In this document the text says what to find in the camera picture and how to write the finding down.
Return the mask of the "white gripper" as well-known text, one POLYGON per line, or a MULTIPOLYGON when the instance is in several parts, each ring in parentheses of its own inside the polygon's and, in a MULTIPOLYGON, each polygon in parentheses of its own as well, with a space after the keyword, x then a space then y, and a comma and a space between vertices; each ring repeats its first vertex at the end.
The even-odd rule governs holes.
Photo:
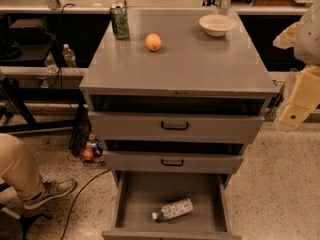
MULTIPOLYGON (((280 49, 295 46, 298 23, 284 29, 273 41, 280 49)), ((288 103, 282 103, 277 111, 278 122, 286 127, 297 128, 320 104, 320 67, 307 65, 297 76, 288 103)))

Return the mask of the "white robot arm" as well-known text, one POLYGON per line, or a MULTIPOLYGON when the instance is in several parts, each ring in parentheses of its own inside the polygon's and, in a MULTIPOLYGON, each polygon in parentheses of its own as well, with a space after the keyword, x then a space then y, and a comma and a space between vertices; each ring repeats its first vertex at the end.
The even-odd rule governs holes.
POLYGON ((305 67, 295 82, 285 107, 277 116, 284 126, 296 128, 320 105, 320 0, 298 22, 284 29, 273 41, 280 49, 294 49, 305 67))

